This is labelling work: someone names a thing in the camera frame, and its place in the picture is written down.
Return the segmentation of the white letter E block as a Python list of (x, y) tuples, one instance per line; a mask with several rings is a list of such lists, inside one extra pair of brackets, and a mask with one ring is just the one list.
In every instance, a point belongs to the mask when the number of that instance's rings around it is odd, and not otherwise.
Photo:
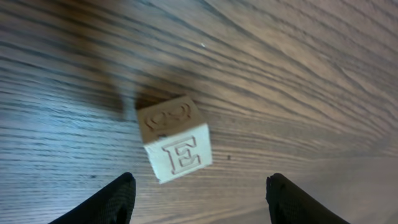
[(139, 109), (137, 120), (160, 184), (212, 165), (208, 124), (188, 96)]

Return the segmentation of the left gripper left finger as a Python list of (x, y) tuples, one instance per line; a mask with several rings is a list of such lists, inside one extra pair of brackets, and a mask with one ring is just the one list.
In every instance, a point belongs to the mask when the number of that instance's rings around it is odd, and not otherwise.
[(129, 224), (135, 199), (136, 180), (125, 172), (50, 224)]

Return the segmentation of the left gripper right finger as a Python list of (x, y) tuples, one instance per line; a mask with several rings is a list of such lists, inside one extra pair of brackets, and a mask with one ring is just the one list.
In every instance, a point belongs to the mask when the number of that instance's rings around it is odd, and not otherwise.
[(280, 173), (266, 179), (272, 224), (348, 224)]

